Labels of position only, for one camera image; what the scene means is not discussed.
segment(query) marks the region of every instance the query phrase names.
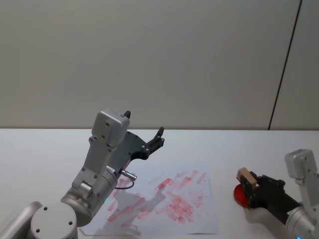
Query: paper sheet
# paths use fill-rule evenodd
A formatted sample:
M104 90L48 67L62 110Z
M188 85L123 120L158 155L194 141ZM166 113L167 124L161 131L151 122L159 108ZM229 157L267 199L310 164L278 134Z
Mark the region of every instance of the paper sheet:
M135 186L114 190L85 235L216 234L218 223L209 172L205 166L143 165L132 162ZM120 178L118 187L131 182Z

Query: white wall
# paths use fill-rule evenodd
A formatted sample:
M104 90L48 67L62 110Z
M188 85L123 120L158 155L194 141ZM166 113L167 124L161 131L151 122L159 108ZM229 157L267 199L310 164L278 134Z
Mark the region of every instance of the white wall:
M319 129L319 1L303 1L271 129Z
M298 0L1 0L0 127L264 128Z

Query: small wooden block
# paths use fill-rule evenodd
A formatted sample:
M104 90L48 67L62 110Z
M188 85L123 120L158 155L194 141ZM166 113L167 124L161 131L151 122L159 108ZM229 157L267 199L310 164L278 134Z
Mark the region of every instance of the small wooden block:
M240 182L241 176L243 176L244 178L247 179L247 181L251 184L251 186L253 187L253 189L256 187L257 181L256 181L256 179L253 177L253 175L250 174L250 172L247 170L247 168L241 168L241 169L238 170L237 180L238 180L239 182Z

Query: cable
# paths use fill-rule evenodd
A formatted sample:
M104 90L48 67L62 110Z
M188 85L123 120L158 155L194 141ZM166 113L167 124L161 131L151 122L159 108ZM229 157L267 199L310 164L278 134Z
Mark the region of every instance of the cable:
M276 98L275 98L275 103L274 103L273 111L272 111L272 113L271 113L271 117L270 117L270 121L269 121L269 125L268 125L268 130L270 130L270 128L271 128L271 123L272 123L272 121L273 121L273 117L274 117L274 113L275 113L275 109L276 109L276 104L277 104L277 100L278 100L278 96L279 96L281 84L282 84L282 82L283 82L283 78L284 78L284 74L285 74L285 70L286 70L286 65L287 65L288 57L289 57L289 53L290 53L290 48L291 48L291 44L292 44L292 42L293 42L293 38L294 38L294 35L295 35L295 30L296 30L296 26L297 26L298 17L299 17L300 8L301 8L301 4L302 4L302 3L303 3L303 0L300 0L299 6L298 6L297 15L296 15L296 19L295 19L295 24L294 24L294 28L293 28L293 32L292 32L291 37L290 37L290 42L289 42L289 47L288 47L288 51L287 51L285 63L284 63L284 68L283 68L283 71L282 71L282 74L281 74L281 78L280 78L280 82L279 82L279 86L278 86L278 90L277 90L277 94L276 94Z
M126 188L115 188L115 189L119 189L119 190L123 190L123 189L129 189L129 188L133 188L134 186L134 181L132 181L132 185Z

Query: table surface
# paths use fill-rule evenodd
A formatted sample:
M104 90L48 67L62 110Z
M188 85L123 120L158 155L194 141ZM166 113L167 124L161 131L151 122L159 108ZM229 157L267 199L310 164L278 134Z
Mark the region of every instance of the table surface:
M147 141L156 130L131 132ZM1 196L0 222L30 202L59 202L84 163L90 133L88 129L0 129L0 189L1 195L5 195ZM238 184L237 170L247 167L257 175L283 179L286 181L286 192L299 201L299 189L288 176L284 156L296 149L308 148L319 158L319 131L166 130L164 138L164 147L143 161L143 164L156 162L169 166L172 162L198 162L205 163L211 172L211 186L218 208L219 234L196 237L285 237L283 226L267 211L247 213L247 210L234 202L233 189ZM193 237L182 235L151 238ZM79 238L120 237L89 237L79 231Z

